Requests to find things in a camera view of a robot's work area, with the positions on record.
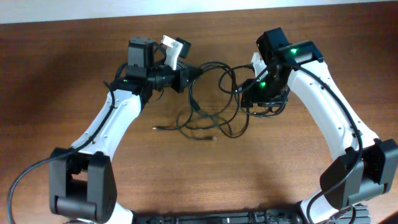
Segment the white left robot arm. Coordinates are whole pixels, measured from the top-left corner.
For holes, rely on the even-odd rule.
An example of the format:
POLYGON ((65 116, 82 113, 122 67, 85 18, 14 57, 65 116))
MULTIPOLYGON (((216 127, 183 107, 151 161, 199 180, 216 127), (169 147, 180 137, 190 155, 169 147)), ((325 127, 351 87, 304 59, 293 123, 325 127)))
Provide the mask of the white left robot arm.
POLYGON ((130 124, 154 90, 183 92, 202 69, 184 64, 190 42, 163 36, 129 39, 127 61, 107 85, 106 101, 89 128, 68 149, 55 148, 49 164, 49 207, 81 223, 134 223, 118 203, 112 159, 130 124))

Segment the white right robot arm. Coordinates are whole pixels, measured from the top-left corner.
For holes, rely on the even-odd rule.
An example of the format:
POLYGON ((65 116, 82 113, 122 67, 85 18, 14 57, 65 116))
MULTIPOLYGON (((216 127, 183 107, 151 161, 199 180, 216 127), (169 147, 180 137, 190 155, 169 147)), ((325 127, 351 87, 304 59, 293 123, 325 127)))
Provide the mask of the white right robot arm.
POLYGON ((290 93, 305 105, 328 144, 332 164, 320 189, 295 206, 270 209, 267 223, 364 223, 361 204, 388 193, 397 170, 397 143, 382 140, 362 122, 333 81, 310 40, 291 44, 282 29, 265 31, 251 60, 254 78, 239 92, 245 110, 282 112, 290 93))

